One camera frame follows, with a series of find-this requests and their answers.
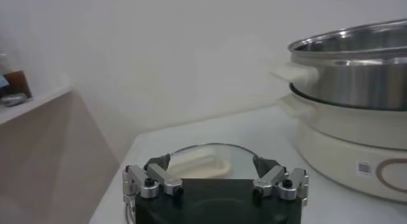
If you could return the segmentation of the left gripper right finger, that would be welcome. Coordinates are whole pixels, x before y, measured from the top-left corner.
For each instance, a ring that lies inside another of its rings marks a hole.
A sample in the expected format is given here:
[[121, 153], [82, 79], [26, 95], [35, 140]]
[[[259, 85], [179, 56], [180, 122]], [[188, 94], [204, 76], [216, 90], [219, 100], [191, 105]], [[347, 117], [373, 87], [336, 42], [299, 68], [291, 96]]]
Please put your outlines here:
[[276, 196], [280, 200], [300, 201], [308, 205], [309, 174], [302, 168], [291, 172], [276, 160], [252, 157], [259, 178], [253, 181], [253, 192], [260, 199]]

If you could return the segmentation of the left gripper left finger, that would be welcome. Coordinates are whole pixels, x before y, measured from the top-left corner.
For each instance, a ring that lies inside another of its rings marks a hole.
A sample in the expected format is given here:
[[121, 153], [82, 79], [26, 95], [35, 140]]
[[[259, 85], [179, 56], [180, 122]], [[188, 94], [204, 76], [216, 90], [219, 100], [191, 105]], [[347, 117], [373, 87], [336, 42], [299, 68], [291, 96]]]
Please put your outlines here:
[[171, 154], [150, 158], [143, 166], [127, 165], [122, 172], [123, 201], [135, 206], [137, 195], [155, 199], [160, 191], [172, 197], [183, 194], [183, 181], [167, 172]]

